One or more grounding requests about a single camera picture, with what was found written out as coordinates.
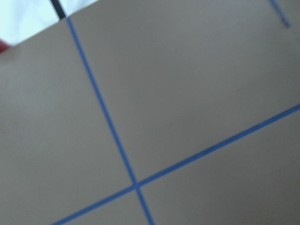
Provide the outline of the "red cylinder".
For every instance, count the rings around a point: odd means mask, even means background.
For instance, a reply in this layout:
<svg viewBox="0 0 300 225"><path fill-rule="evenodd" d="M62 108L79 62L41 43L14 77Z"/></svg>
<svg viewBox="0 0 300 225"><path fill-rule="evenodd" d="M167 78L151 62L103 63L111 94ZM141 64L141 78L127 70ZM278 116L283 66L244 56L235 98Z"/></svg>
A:
<svg viewBox="0 0 300 225"><path fill-rule="evenodd" d="M11 46L9 44L7 44L5 41L0 40L0 53L10 49Z"/></svg>

